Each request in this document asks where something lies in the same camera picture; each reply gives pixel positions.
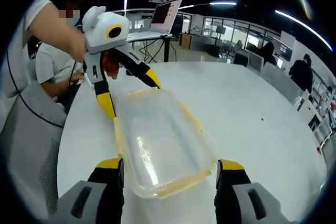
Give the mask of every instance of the yellow robot eye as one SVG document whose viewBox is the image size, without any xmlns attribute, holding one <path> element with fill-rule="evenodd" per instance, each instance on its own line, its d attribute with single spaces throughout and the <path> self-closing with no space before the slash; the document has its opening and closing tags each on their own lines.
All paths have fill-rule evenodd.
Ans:
<svg viewBox="0 0 336 224">
<path fill-rule="evenodd" d="M 106 36 L 108 38 L 116 38 L 121 33 L 121 28 L 122 28 L 121 25 L 111 26 L 108 29 Z"/>
</svg>

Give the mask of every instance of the white robot head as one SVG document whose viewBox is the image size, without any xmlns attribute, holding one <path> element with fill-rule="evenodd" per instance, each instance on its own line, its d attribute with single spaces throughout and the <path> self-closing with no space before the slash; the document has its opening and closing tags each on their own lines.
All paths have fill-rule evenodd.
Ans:
<svg viewBox="0 0 336 224">
<path fill-rule="evenodd" d="M 91 7 L 83 17 L 86 46 L 91 54 L 126 44 L 130 31 L 129 20 L 105 6 Z"/>
</svg>

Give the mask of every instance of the white round table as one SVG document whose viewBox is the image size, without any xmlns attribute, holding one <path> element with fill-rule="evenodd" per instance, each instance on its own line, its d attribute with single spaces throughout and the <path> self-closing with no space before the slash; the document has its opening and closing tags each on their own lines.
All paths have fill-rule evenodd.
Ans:
<svg viewBox="0 0 336 224">
<path fill-rule="evenodd" d="M 155 63 L 162 87 L 174 92 L 200 119 L 217 157 L 242 164 L 252 182 L 281 203 L 289 220 L 302 218 L 318 197 L 326 165 L 318 143 L 294 107 L 269 83 L 239 65 L 215 62 Z M 147 86 L 121 69 L 108 78 L 116 100 Z M 85 83 L 73 101 L 62 134 L 57 184 L 61 197 L 87 180 L 101 161 L 117 157 L 113 121 Z M 123 223 L 216 223 L 216 172 L 171 197 L 142 199 L 125 176 Z"/>
</svg>

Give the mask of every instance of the robotic arm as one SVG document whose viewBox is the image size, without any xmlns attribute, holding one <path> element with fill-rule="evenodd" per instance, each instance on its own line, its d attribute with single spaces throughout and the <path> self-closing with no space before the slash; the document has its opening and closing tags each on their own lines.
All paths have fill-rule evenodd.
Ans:
<svg viewBox="0 0 336 224">
<path fill-rule="evenodd" d="M 127 43 L 129 20 L 126 17 L 106 12 L 105 6 L 93 6 L 85 13 L 82 23 L 88 49 L 84 57 L 85 79 L 94 86 L 98 103 L 110 117 L 115 117 L 115 109 L 102 66 L 102 51 L 112 49 L 112 56 L 135 77 L 150 87 L 161 88 L 154 70 Z"/>
</svg>

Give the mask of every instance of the clear plastic lid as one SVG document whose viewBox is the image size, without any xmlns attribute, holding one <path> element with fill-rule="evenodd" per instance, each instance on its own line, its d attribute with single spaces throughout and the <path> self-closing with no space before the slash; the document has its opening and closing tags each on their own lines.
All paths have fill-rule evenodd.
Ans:
<svg viewBox="0 0 336 224">
<path fill-rule="evenodd" d="M 119 155 L 134 192 L 167 197 L 201 182 L 216 163 L 199 121 L 162 89 L 131 92 L 114 119 Z"/>
</svg>

